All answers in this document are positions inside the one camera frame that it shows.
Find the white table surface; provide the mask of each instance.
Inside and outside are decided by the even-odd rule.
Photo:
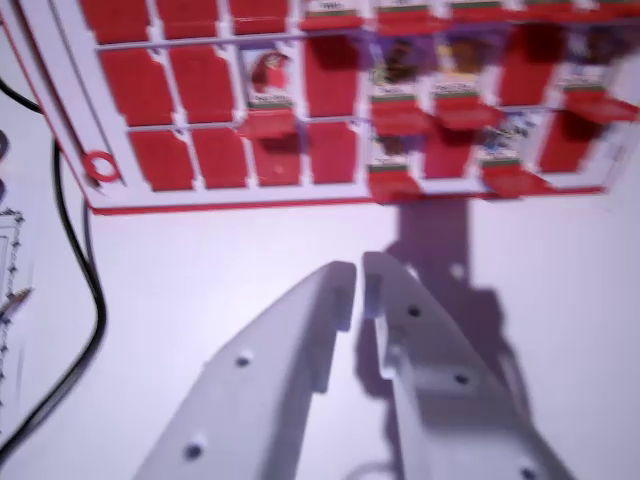
[[[0,75],[28,94],[4,33]],[[94,311],[55,211],[46,123],[0,95],[0,129],[11,142],[5,162],[24,162],[46,189],[36,292],[23,314],[26,413],[82,347]],[[105,343],[3,478],[131,479],[203,362],[234,333],[322,264],[359,265],[363,252],[390,249],[489,363],[513,372],[513,353],[535,425],[576,478],[637,479],[637,160],[604,196],[94,217]],[[66,180],[79,227],[79,191]],[[388,389],[360,331],[361,289],[359,278],[329,393],[312,403],[299,479],[394,478]]]

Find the screw hole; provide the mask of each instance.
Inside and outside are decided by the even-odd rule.
[[[253,361],[253,355],[251,352],[242,352],[236,357],[236,367],[245,368],[248,367]]]
[[[456,373],[453,376],[454,380],[459,383],[460,385],[468,385],[469,384],[469,377],[467,377],[466,375],[462,374],[462,373]]]
[[[536,472],[533,471],[533,469],[528,467],[521,469],[520,475],[522,475],[522,478],[524,478],[525,480],[535,480],[536,478],[538,478],[538,476],[536,475]]]
[[[196,460],[202,456],[202,445],[196,442],[191,442],[184,449],[184,458],[187,460]]]

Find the black cable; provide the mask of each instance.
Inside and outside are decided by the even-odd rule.
[[[16,100],[21,105],[29,108],[34,112],[40,113],[40,108],[31,102],[30,100],[22,97],[22,95],[16,93],[9,88],[0,79],[0,89],[7,93],[9,97]],[[16,451],[16,449],[24,443],[31,434],[33,434],[42,424],[49,418],[54,410],[60,405],[62,400],[71,392],[71,390],[78,383],[80,378],[84,375],[87,368],[91,364],[91,361],[95,357],[107,328],[107,306],[104,300],[104,294],[100,285],[100,280],[95,269],[95,263],[93,260],[93,247],[91,244],[91,235],[89,231],[88,223],[88,208],[86,203],[83,204],[83,231],[85,237],[85,248],[87,250],[87,257],[82,253],[82,248],[78,242],[71,221],[69,220],[69,213],[67,211],[67,205],[64,201],[64,192],[62,185],[62,162],[60,161],[60,147],[57,142],[53,141],[53,154],[52,154],[52,168],[53,168],[53,185],[55,192],[56,207],[58,209],[58,215],[60,221],[73,250],[73,254],[76,257],[80,270],[84,275],[87,285],[91,290],[91,295],[96,307],[96,321],[93,333],[89,342],[83,349],[82,353],[76,358],[73,364],[67,369],[67,371],[60,377],[58,382],[49,391],[49,393],[38,403],[38,405],[31,411],[27,418],[20,424],[11,437],[0,448],[0,471],[6,464],[7,460]]]
[[[12,100],[15,100],[16,102],[18,102],[24,108],[28,108],[32,112],[42,113],[42,110],[40,109],[40,106],[37,103],[32,102],[28,98],[20,95],[13,88],[11,88],[9,85],[4,83],[4,80],[2,80],[1,78],[0,78],[0,91],[4,93],[6,96],[8,96],[9,98],[11,98]]]

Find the white plastic part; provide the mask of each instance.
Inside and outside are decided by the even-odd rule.
[[[330,263],[227,343],[135,479],[293,479],[311,395],[327,390],[336,330],[349,329],[355,280],[353,264]]]
[[[406,479],[570,480],[429,292],[384,253],[365,253],[364,272]]]

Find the red ring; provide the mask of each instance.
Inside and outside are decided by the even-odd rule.
[[[111,175],[103,175],[102,173],[96,170],[96,166],[93,164],[94,159],[102,158],[111,164],[113,167],[113,173]],[[116,165],[113,157],[107,152],[102,152],[100,150],[91,150],[86,153],[84,157],[82,157],[82,164],[84,165],[85,170],[89,174],[91,178],[94,180],[98,180],[99,182],[113,182],[115,180],[120,179],[120,171]]]

